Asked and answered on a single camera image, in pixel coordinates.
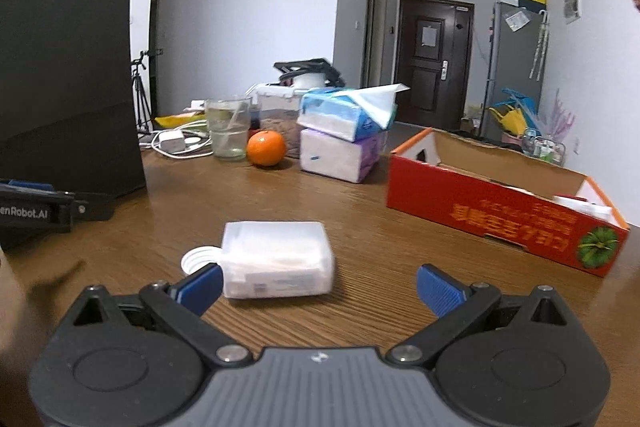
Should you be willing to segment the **person's left hand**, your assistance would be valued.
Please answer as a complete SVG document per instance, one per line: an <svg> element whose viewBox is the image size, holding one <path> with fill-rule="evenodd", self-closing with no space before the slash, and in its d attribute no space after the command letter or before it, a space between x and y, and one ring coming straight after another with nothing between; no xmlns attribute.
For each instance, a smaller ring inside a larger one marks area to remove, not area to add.
<svg viewBox="0 0 640 427"><path fill-rule="evenodd" d="M27 293L1 253L1 425L40 426L27 381L35 356Z"/></svg>

